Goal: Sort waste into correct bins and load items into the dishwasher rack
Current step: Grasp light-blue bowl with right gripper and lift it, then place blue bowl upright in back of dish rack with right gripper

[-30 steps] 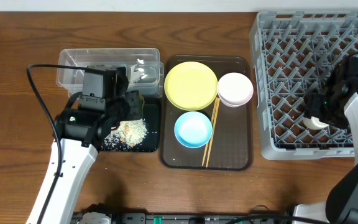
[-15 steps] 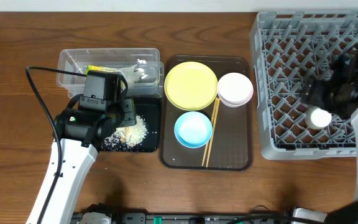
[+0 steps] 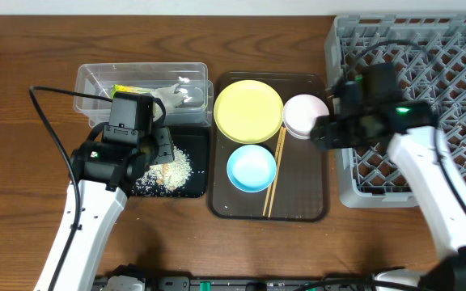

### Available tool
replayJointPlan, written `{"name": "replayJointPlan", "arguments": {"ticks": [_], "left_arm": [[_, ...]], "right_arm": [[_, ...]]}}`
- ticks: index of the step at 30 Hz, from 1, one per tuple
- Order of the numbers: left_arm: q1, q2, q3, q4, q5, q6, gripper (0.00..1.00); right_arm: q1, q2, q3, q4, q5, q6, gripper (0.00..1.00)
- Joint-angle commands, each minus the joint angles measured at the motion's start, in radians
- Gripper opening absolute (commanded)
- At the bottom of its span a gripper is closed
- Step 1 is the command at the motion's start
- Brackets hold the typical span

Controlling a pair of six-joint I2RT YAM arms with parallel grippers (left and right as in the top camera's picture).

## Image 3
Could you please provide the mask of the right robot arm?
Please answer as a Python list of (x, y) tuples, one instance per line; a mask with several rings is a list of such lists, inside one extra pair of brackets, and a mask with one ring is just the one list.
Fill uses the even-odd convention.
[(311, 140), (321, 150), (386, 142), (387, 155), (413, 193), (429, 227), (438, 265), (424, 274), (380, 272), (350, 285), (373, 290), (466, 290), (466, 182), (447, 147), (438, 118), (424, 101), (405, 101), (397, 86), (363, 89), (340, 79), (339, 112), (317, 118)]

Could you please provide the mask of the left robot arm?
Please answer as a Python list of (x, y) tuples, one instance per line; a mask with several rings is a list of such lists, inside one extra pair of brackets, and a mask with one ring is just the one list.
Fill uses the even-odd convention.
[(37, 290), (90, 289), (132, 186), (151, 166), (175, 159), (165, 117), (154, 116), (160, 99), (119, 93), (111, 103), (110, 120), (63, 157), (70, 177), (66, 206)]

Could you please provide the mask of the light blue bowl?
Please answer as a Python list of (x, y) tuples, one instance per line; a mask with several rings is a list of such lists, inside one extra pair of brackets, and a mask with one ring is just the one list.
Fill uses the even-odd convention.
[(269, 186), (273, 155), (260, 145), (243, 145), (227, 161), (227, 177), (240, 191), (261, 192)]

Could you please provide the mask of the white tissue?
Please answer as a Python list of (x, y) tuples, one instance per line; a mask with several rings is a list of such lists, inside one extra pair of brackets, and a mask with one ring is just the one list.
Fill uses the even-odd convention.
[(180, 123), (188, 114), (189, 109), (185, 107), (192, 97), (187, 89), (179, 84), (160, 88), (150, 88), (149, 93), (160, 99), (165, 107), (165, 124)]

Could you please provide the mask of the yellow green snack wrapper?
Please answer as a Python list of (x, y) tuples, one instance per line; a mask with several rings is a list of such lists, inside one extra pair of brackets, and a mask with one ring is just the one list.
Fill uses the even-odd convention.
[(117, 92), (123, 92), (123, 93), (131, 93), (131, 94), (150, 94), (153, 91), (153, 89), (150, 88), (143, 88), (139, 86), (127, 86), (127, 85), (119, 85), (115, 84), (112, 87), (112, 99), (114, 98), (114, 95)]

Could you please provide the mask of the rice food scraps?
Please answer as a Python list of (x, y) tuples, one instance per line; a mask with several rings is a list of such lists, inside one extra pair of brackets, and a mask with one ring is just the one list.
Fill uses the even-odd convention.
[(167, 196), (182, 189), (193, 173), (189, 156), (174, 147), (174, 161), (153, 165), (135, 184), (135, 192), (141, 196)]

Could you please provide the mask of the pink bowl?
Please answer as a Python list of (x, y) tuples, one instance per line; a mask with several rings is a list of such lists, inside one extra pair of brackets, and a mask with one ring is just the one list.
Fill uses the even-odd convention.
[(291, 136), (307, 140), (316, 119), (328, 115), (329, 109), (323, 100), (314, 95), (301, 94), (286, 102), (282, 119)]

